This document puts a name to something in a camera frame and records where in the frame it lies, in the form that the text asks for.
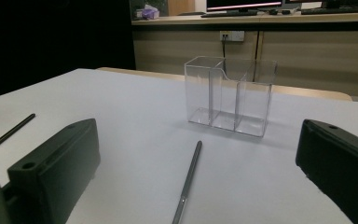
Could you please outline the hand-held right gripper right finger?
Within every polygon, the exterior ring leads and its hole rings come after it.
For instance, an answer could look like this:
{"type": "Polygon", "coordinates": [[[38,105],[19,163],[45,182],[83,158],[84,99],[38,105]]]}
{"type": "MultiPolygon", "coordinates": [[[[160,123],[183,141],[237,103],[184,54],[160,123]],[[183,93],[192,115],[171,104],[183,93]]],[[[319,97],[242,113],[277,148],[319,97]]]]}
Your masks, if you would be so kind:
{"type": "Polygon", "coordinates": [[[353,224],[358,224],[358,136],[332,124],[306,119],[296,165],[353,224]]]}

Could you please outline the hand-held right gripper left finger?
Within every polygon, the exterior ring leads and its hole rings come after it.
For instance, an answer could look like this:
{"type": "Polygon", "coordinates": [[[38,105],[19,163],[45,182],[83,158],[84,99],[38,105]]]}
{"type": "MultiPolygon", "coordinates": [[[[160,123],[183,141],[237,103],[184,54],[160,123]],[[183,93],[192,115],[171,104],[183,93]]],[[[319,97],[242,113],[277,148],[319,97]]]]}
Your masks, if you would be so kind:
{"type": "Polygon", "coordinates": [[[100,164],[95,119],[70,124],[7,169],[15,224],[65,224],[100,164]]]}

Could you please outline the black slim makeup brush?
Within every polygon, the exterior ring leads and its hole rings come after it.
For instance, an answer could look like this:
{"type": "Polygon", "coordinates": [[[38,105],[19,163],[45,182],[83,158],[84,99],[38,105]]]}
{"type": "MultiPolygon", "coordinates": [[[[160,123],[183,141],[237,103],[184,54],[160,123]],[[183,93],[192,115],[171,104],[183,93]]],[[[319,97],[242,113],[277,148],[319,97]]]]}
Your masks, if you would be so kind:
{"type": "Polygon", "coordinates": [[[9,131],[4,133],[2,136],[0,136],[0,145],[2,143],[4,143],[10,136],[12,136],[14,133],[16,133],[18,130],[20,130],[23,126],[25,126],[27,123],[29,123],[35,117],[36,117],[35,113],[29,115],[27,118],[22,120],[20,123],[16,124],[13,128],[11,128],[9,131]]]}

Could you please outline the clear acrylic organizer box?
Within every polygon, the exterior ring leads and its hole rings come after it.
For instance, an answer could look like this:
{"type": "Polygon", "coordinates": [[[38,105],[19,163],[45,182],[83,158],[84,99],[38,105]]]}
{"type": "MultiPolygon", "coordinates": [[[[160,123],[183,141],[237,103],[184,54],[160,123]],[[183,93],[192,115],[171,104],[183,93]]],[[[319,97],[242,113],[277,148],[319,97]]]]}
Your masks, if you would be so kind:
{"type": "Polygon", "coordinates": [[[275,61],[192,59],[185,64],[187,120],[262,137],[277,70],[275,61]]]}

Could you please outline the black pen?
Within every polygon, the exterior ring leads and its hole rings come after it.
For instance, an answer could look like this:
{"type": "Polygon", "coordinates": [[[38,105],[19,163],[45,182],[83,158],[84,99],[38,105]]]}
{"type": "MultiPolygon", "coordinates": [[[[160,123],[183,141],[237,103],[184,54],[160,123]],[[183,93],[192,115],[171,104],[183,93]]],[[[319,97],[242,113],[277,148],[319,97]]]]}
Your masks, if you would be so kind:
{"type": "Polygon", "coordinates": [[[172,224],[180,224],[181,222],[181,218],[186,206],[186,202],[188,199],[188,195],[191,189],[191,185],[192,185],[192,180],[196,171],[196,167],[198,164],[198,160],[200,157],[200,152],[201,152],[201,148],[202,148],[202,142],[198,141],[196,144],[196,148],[192,157],[192,161],[190,163],[187,175],[186,175],[186,181],[185,184],[183,186],[182,192],[181,192],[181,196],[180,196],[180,200],[177,204],[176,207],[176,211],[172,220],[172,224]]]}

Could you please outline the wooden table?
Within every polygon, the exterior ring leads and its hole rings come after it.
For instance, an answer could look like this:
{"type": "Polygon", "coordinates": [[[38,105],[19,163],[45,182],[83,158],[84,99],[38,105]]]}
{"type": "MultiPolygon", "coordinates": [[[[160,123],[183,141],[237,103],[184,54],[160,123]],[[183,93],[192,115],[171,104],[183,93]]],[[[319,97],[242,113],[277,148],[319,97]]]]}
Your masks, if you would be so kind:
{"type": "MultiPolygon", "coordinates": [[[[128,75],[142,76],[142,77],[155,77],[155,78],[164,78],[164,79],[171,79],[171,80],[178,80],[178,81],[185,80],[185,77],[183,75],[175,75],[175,74],[129,70],[129,69],[120,69],[120,68],[111,68],[111,67],[101,67],[101,70],[128,74],[128,75]]],[[[341,101],[352,101],[352,98],[348,94],[339,91],[323,91],[323,90],[304,89],[304,88],[279,86],[279,85],[274,85],[272,87],[272,91],[277,93],[296,95],[296,96],[334,99],[334,100],[341,100],[341,101]]]]}

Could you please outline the white table mat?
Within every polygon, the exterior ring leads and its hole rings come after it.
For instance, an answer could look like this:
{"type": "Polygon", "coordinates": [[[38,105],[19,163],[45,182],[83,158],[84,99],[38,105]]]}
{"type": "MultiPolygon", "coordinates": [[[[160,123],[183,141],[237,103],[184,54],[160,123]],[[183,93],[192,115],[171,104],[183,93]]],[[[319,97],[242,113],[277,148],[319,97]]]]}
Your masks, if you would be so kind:
{"type": "Polygon", "coordinates": [[[276,93],[263,137],[191,123],[181,81],[79,69],[0,96],[7,169],[63,127],[93,118],[101,164],[67,224],[172,224],[198,141],[183,224],[351,224],[295,162],[305,119],[358,136],[358,103],[276,93]]]}

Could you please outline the black curtain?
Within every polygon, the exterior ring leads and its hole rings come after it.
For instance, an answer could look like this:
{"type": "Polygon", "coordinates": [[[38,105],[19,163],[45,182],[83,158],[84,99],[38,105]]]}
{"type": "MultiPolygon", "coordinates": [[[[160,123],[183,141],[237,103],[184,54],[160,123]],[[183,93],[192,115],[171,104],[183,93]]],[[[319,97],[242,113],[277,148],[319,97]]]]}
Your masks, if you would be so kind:
{"type": "Polygon", "coordinates": [[[0,95],[100,67],[136,67],[129,0],[0,0],[0,95]]]}

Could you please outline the black keyboard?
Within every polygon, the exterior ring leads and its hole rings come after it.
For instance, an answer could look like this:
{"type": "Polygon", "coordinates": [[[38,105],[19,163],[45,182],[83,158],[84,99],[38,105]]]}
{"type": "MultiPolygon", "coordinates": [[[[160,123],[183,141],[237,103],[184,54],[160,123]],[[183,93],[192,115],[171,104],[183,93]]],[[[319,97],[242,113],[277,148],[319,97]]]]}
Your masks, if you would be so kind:
{"type": "Polygon", "coordinates": [[[301,15],[323,15],[323,14],[345,14],[358,13],[358,7],[338,7],[338,8],[308,8],[301,9],[301,15]]]}
{"type": "Polygon", "coordinates": [[[256,10],[245,10],[245,11],[227,11],[221,13],[206,13],[200,15],[202,18],[217,18],[217,17],[241,17],[241,16],[256,16],[258,11],[256,10]]]}

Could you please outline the long beige counter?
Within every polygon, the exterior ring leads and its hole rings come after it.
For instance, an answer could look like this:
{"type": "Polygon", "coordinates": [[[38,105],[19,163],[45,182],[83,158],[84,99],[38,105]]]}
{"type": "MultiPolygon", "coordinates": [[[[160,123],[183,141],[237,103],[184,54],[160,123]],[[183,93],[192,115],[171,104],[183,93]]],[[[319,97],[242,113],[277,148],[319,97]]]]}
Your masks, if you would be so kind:
{"type": "Polygon", "coordinates": [[[358,13],[268,15],[250,17],[201,16],[163,17],[151,21],[133,21],[133,31],[272,31],[272,32],[344,32],[358,31],[358,13]]]}

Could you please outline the purple plastic bag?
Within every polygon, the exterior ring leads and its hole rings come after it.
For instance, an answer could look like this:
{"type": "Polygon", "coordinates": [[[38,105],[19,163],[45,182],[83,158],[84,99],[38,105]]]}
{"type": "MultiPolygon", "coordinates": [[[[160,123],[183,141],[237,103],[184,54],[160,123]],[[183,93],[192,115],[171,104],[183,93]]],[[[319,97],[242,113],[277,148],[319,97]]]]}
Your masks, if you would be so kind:
{"type": "Polygon", "coordinates": [[[136,18],[144,20],[155,20],[159,18],[159,10],[156,7],[145,5],[142,9],[136,10],[136,18]]]}

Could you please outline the black computer monitor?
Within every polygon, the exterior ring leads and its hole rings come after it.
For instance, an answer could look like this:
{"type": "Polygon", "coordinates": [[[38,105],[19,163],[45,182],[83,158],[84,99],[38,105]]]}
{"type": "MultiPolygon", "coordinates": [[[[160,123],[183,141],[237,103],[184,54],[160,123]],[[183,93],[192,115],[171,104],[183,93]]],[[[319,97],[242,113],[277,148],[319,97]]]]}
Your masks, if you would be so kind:
{"type": "Polygon", "coordinates": [[[206,0],[206,11],[248,10],[261,7],[280,7],[283,0],[206,0]]]}

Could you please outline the white wall socket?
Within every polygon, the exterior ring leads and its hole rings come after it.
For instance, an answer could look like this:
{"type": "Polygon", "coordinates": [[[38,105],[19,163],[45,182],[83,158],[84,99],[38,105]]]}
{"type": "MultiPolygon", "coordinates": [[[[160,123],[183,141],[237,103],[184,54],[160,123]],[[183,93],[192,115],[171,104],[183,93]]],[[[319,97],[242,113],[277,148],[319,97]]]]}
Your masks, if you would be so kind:
{"type": "Polygon", "coordinates": [[[244,40],[244,31],[221,31],[220,39],[222,41],[242,42],[244,40]]]}

